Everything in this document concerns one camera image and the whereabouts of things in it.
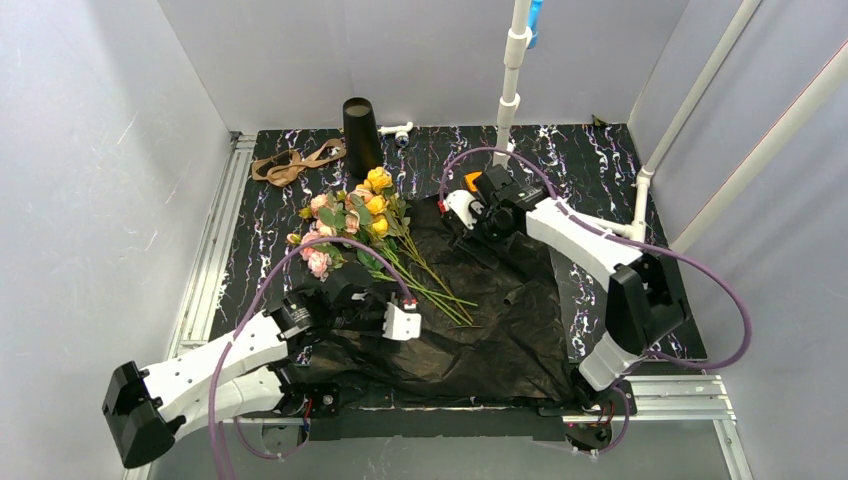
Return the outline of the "dark pink rose stem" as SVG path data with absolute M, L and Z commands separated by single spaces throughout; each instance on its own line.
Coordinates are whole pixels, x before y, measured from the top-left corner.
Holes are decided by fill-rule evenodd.
M 406 286 L 410 292 L 422 295 L 448 315 L 456 310 L 455 316 L 459 316 L 460 307 L 477 306 L 476 303 L 448 293 L 444 288 L 426 286 L 412 275 L 412 271 L 388 247 L 379 249 L 355 239 L 322 236 L 317 231 L 310 231 L 302 237 L 290 234 L 288 239 L 298 240 L 298 243 L 293 243 L 296 256 L 300 256 L 309 271 L 321 281 L 328 279 L 333 270 L 354 262 L 377 280 L 395 282 L 401 287 Z

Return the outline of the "yellow rose stem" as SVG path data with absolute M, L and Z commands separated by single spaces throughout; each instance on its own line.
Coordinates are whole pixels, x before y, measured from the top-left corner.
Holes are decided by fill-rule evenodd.
M 366 223 L 364 230 L 373 245 L 379 249 L 386 247 L 391 249 L 412 271 L 412 275 L 422 280 L 426 286 L 444 288 L 448 293 L 455 295 L 447 283 L 429 266 L 415 244 L 411 235 L 410 206 L 397 193 L 392 175 L 384 168 L 376 167 L 368 172 L 366 179 L 357 186 L 357 191 L 362 194 L 362 206 L 370 214 L 370 220 Z M 434 302 L 432 303 L 456 326 L 472 327 L 474 325 L 467 306 L 460 307 L 459 316 L 455 316 L 456 310 L 448 315 Z

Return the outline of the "tan satin ribbon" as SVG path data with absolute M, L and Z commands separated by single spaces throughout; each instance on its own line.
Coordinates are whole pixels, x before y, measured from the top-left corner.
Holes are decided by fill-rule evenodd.
M 327 140 L 316 151 L 306 156 L 302 156 L 296 149 L 288 149 L 264 159 L 254 160 L 250 176 L 254 181 L 267 182 L 283 188 L 293 183 L 304 171 L 336 162 L 346 154 L 344 142 L 334 138 Z

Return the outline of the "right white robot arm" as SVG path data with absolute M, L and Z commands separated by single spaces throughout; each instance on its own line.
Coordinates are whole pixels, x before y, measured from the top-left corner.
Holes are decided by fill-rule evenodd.
M 565 256 L 603 287 L 603 334 L 570 373 L 572 388 L 588 398 L 614 386 L 651 346 L 691 317 L 674 259 L 585 228 L 547 188 L 522 185 L 500 165 L 467 188 L 440 196 L 439 208 L 465 250 L 483 263 L 506 261 L 511 240 L 522 234 Z

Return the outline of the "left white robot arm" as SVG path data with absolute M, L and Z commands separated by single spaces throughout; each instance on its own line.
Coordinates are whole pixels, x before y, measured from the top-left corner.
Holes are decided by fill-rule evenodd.
M 416 339 L 421 317 L 396 284 L 347 265 L 309 282 L 230 332 L 175 358 L 140 367 L 130 361 L 111 376 L 101 407 L 127 469 L 148 465 L 177 441 L 207 426 L 274 413 L 301 419 L 336 415 L 340 388 L 290 378 L 285 368 L 333 331 L 393 341 Z

